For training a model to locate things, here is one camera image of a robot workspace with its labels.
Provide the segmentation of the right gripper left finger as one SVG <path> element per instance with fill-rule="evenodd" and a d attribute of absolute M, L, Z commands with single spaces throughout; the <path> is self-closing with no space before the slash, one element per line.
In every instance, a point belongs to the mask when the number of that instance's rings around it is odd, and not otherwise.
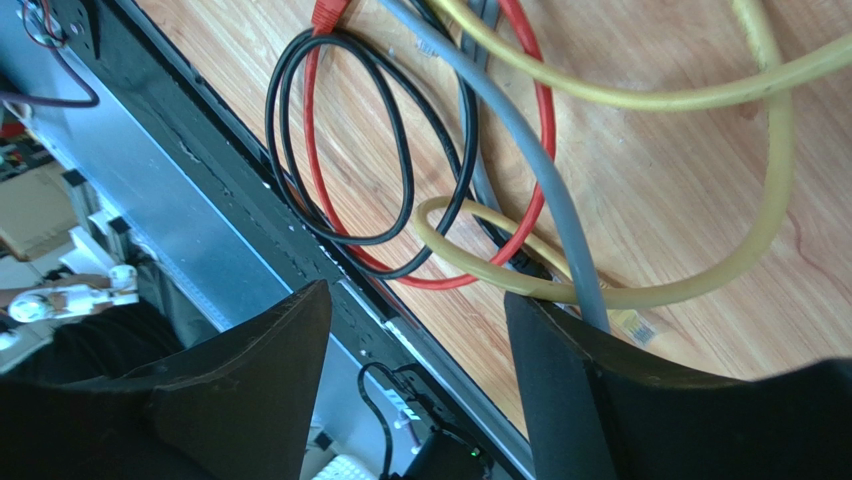
<path fill-rule="evenodd" d="M 5 479 L 296 479 L 331 327 L 305 285 L 197 346 L 116 377 L 1 381 Z"/>

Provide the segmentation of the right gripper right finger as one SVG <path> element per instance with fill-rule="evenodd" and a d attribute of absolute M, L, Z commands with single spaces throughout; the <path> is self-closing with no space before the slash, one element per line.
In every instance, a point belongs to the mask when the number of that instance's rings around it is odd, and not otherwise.
<path fill-rule="evenodd" d="M 692 369 L 509 293 L 540 479 L 847 479 L 851 362 L 758 381 Z"/>

